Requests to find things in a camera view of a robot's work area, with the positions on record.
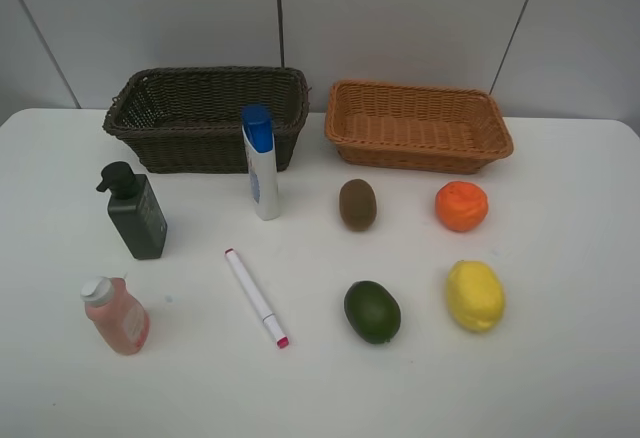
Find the brown kiwi fruit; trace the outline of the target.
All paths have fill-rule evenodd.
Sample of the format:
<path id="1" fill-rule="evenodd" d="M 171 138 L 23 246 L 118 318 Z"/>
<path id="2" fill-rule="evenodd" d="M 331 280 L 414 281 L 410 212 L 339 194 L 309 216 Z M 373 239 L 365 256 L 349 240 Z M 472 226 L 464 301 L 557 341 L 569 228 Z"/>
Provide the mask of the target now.
<path id="1" fill-rule="evenodd" d="M 350 230 L 368 230 L 377 217 L 376 195 L 371 185 L 362 179 L 346 182 L 339 193 L 339 212 Z"/>

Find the white blue shampoo bottle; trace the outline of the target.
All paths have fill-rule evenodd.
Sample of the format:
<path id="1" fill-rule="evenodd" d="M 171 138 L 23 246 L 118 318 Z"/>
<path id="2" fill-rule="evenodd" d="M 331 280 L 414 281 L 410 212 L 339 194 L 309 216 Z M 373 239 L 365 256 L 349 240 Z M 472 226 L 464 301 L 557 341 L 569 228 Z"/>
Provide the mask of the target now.
<path id="1" fill-rule="evenodd" d="M 241 113 L 250 189 L 256 214 L 263 221 L 280 215 L 272 118 L 264 105 L 247 105 Z"/>

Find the green avocado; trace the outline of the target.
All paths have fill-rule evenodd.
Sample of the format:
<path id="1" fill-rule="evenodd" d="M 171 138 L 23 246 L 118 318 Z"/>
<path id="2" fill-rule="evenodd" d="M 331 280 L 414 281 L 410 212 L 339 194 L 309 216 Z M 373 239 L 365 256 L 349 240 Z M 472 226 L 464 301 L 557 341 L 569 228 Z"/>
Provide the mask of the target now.
<path id="1" fill-rule="evenodd" d="M 388 343 L 400 329 L 400 306 L 377 282 L 353 283 L 345 294 L 343 307 L 353 330 L 369 344 Z"/>

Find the white pink marker pen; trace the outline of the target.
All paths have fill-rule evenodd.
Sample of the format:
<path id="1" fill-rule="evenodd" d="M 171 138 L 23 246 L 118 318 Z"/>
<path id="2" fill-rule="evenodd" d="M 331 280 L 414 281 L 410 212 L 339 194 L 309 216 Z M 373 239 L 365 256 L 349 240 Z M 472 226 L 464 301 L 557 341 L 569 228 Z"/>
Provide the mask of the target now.
<path id="1" fill-rule="evenodd" d="M 265 329 L 273 338 L 273 341 L 276 343 L 276 346 L 279 349 L 288 347 L 290 344 L 288 336 L 281 327 L 275 313 L 264 298 L 262 292 L 254 282 L 254 279 L 244 265 L 239 254 L 233 248 L 230 248 L 225 251 L 224 256 L 253 309 L 257 313 Z"/>

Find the orange fruit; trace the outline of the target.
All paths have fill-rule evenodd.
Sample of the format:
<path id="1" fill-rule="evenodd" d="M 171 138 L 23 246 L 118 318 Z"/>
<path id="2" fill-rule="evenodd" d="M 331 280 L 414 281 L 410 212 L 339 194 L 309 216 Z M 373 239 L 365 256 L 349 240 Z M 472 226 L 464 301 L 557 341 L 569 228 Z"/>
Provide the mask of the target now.
<path id="1" fill-rule="evenodd" d="M 471 182 L 452 181 L 435 196 L 435 214 L 440 223 L 455 232 L 468 232 L 478 227 L 489 212 L 488 196 Z"/>

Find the yellow lemon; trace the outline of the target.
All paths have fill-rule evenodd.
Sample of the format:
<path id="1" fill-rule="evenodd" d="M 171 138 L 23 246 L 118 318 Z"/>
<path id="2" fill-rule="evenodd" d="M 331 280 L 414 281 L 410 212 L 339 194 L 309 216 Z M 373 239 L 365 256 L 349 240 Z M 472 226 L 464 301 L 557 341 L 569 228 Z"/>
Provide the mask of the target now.
<path id="1" fill-rule="evenodd" d="M 486 333 L 502 319 L 506 295 L 497 274 L 481 261 L 461 260 L 446 279 L 447 309 L 454 321 L 474 333 Z"/>

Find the dark green pump bottle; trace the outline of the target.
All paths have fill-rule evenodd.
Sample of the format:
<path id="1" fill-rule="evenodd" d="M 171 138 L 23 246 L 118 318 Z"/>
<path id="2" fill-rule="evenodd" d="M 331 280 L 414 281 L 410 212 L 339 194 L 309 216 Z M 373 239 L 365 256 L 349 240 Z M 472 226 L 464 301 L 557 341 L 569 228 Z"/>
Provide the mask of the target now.
<path id="1" fill-rule="evenodd" d="M 160 258 L 168 225 L 148 177 L 117 161 L 103 168 L 96 190 L 111 193 L 107 214 L 131 255 L 137 260 Z"/>

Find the pink bottle white cap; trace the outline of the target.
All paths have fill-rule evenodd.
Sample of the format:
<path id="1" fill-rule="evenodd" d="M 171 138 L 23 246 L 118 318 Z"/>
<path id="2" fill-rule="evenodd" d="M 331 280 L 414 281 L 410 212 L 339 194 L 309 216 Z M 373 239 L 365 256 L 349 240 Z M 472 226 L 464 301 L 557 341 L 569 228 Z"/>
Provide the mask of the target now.
<path id="1" fill-rule="evenodd" d="M 150 331 L 150 318 L 129 293 L 124 278 L 93 278 L 83 285 L 80 297 L 87 318 L 113 351 L 128 356 L 142 349 Z"/>

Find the orange wicker basket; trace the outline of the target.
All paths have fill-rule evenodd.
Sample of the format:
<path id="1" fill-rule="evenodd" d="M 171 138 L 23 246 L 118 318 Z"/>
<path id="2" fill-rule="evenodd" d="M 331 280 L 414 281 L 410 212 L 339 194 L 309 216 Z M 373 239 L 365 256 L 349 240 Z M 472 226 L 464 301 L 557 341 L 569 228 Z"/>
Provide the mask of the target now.
<path id="1" fill-rule="evenodd" d="M 497 103 L 472 89 L 341 80 L 325 135 L 350 164 L 449 174 L 475 174 L 514 151 Z"/>

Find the dark brown wicker basket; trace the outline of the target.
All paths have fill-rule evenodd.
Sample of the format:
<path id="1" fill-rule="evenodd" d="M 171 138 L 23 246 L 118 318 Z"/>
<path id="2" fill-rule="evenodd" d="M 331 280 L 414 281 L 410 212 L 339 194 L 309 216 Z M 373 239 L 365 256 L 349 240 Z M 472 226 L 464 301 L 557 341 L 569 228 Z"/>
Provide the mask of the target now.
<path id="1" fill-rule="evenodd" d="M 153 68 L 134 74 L 114 98 L 103 129 L 151 173 L 247 171 L 241 112 L 271 113 L 276 165 L 290 164 L 309 112 L 302 71 L 288 67 Z"/>

